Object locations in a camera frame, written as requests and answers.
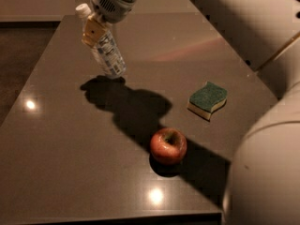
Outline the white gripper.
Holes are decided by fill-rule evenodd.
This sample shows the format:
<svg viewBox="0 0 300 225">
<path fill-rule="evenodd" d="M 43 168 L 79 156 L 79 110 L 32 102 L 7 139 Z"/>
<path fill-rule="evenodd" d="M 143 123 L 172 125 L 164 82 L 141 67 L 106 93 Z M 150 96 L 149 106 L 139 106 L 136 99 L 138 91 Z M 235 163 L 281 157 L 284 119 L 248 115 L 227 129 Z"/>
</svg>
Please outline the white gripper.
<svg viewBox="0 0 300 225">
<path fill-rule="evenodd" d="M 109 31 L 109 23 L 121 22 L 132 10 L 136 0 L 91 0 L 93 10 L 101 15 L 102 19 L 97 20 L 94 15 L 87 18 L 83 28 L 82 42 L 94 47 L 98 41 Z"/>
</svg>

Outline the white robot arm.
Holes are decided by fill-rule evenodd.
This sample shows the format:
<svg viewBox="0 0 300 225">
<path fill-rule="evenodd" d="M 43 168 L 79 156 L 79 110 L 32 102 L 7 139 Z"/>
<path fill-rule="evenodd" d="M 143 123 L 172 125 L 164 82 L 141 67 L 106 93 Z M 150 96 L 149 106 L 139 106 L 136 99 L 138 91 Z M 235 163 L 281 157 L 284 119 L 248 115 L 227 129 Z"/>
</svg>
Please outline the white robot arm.
<svg viewBox="0 0 300 225">
<path fill-rule="evenodd" d="M 172 164 L 157 151 L 161 174 L 179 173 L 212 203 L 226 225 L 299 225 L 299 26 L 284 0 L 190 0 L 243 59 L 215 57 L 192 66 L 188 51 L 161 52 L 146 76 L 186 97 L 198 83 L 230 92 L 209 129 L 188 123 L 206 146 L 188 144 Z"/>
</svg>

